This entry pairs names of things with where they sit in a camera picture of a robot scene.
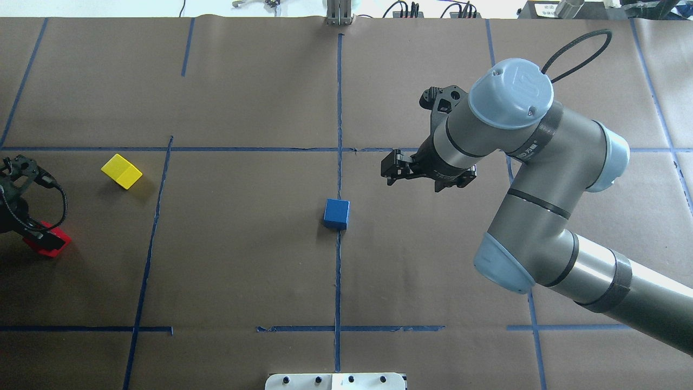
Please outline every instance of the red block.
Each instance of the red block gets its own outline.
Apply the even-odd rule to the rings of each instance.
[[[47,223],[45,221],[41,221],[41,224],[43,226],[46,226],[47,228],[51,226],[49,223]],[[39,255],[43,255],[43,256],[49,257],[51,259],[55,259],[60,254],[60,252],[62,252],[62,250],[65,249],[67,244],[72,242],[72,238],[70,238],[68,235],[66,235],[65,232],[63,232],[62,229],[60,229],[60,228],[55,228],[55,229],[51,230],[51,233],[58,236],[58,238],[60,238],[62,241],[65,241],[65,245],[63,245],[59,249],[53,249],[52,251],[49,251],[48,249],[45,249],[45,248],[39,246],[38,244],[36,244],[35,242],[29,241],[26,238],[23,239],[23,241],[27,245],[29,245],[29,247],[32,248],[34,250],[34,252],[38,253]]]

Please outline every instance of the black band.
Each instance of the black band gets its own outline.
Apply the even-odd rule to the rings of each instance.
[[[534,195],[529,195],[526,192],[522,192],[518,189],[514,189],[514,188],[508,189],[508,195],[517,196],[518,198],[523,199],[524,201],[534,203],[535,205],[537,205],[539,207],[543,207],[546,210],[549,210],[550,212],[552,212],[554,214],[560,215],[561,217],[563,217],[565,219],[570,218],[570,213],[565,211],[564,209],[562,209],[556,205],[552,205],[551,203],[548,203],[547,201],[539,199]]]
[[[577,260],[577,254],[580,253],[580,242],[577,239],[577,236],[575,233],[570,232],[572,235],[572,253],[570,254],[570,261],[568,262],[568,265],[565,266],[565,269],[563,272],[561,272],[561,275],[556,278],[553,282],[549,283],[548,285],[544,285],[544,287],[553,287],[560,282],[563,282],[563,279],[565,279],[566,276],[572,271],[573,266],[575,265],[575,260]]]
[[[476,154],[472,154],[472,153],[463,151],[462,148],[459,147],[459,145],[457,144],[457,142],[455,142],[455,140],[453,139],[453,137],[450,135],[450,129],[448,128],[448,121],[445,121],[445,134],[447,134],[448,140],[449,140],[450,143],[455,147],[455,149],[457,149],[458,152],[460,152],[460,153],[462,153],[462,154],[464,154],[464,155],[467,155],[467,156],[469,156],[469,157],[474,157],[474,158],[486,157],[486,156],[483,156],[483,155],[476,155]]]
[[[587,310],[595,313],[605,313],[623,302],[626,295],[631,291],[631,280],[633,279],[633,269],[631,261],[618,252],[611,251],[616,257],[616,273],[613,276],[611,286],[604,295],[590,303],[577,303]]]
[[[508,153],[510,157],[515,157],[516,159],[527,162],[532,157],[537,155],[539,152],[548,145],[549,141],[556,134],[556,130],[561,123],[563,118],[563,104],[560,101],[555,101],[549,108],[546,115],[541,119],[539,125],[537,125],[532,136],[527,139],[527,141],[517,148],[516,150]]]

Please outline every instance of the blue cube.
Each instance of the blue cube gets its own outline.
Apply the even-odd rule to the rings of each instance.
[[[346,230],[349,224],[349,201],[328,199],[322,224],[326,228]]]

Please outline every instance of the metal cylinder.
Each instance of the metal cylinder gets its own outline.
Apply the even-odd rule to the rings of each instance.
[[[693,289],[630,263],[630,291],[604,314],[693,356]]]
[[[585,0],[561,0],[554,13],[560,19],[574,19]]]
[[[577,236],[577,256],[565,277],[550,287],[577,303],[587,304],[602,297],[616,274],[616,258],[610,250]]]

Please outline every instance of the yellow block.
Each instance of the yellow block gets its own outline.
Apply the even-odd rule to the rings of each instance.
[[[125,189],[129,189],[134,182],[142,177],[142,172],[118,153],[101,167],[101,171]]]

